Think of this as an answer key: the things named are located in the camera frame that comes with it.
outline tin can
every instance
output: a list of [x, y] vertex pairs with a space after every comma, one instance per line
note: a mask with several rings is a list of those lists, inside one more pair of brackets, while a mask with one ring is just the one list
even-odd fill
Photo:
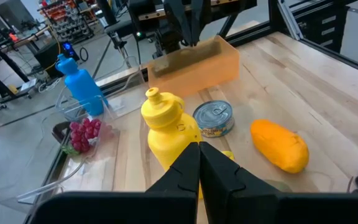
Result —
[[193, 113], [201, 134], [208, 138], [227, 134], [234, 126], [233, 109], [228, 102], [213, 100], [199, 105]]

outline blue bottle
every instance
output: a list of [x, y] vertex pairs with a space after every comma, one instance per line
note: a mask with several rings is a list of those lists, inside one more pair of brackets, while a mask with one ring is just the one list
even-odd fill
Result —
[[65, 84], [73, 97], [85, 107], [91, 116], [103, 113], [103, 103], [96, 96], [101, 96], [106, 105], [108, 102], [91, 75], [85, 69], [79, 70], [74, 59], [66, 58], [63, 54], [58, 55], [58, 58], [56, 68], [66, 75]]

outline yellow bottle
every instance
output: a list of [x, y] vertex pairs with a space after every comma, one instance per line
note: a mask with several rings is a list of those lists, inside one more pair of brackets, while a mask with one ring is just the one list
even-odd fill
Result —
[[142, 116], [150, 127], [147, 142], [165, 171], [191, 142], [203, 140], [196, 120], [183, 112], [185, 102], [171, 93], [147, 90]]

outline yellow bottle cap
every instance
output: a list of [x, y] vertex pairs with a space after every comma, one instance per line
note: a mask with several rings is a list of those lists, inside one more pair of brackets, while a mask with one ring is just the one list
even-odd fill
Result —
[[155, 87], [147, 90], [146, 96], [148, 100], [143, 103], [141, 113], [150, 128], [167, 126], [183, 113], [183, 100], [171, 93], [160, 93]]

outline blue bottle cap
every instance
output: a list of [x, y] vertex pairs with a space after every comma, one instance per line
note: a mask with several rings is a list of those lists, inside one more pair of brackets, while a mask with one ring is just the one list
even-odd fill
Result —
[[71, 75], [78, 71], [77, 64], [74, 59], [66, 58], [63, 54], [57, 56], [59, 61], [56, 62], [57, 70], [61, 71], [65, 75]]

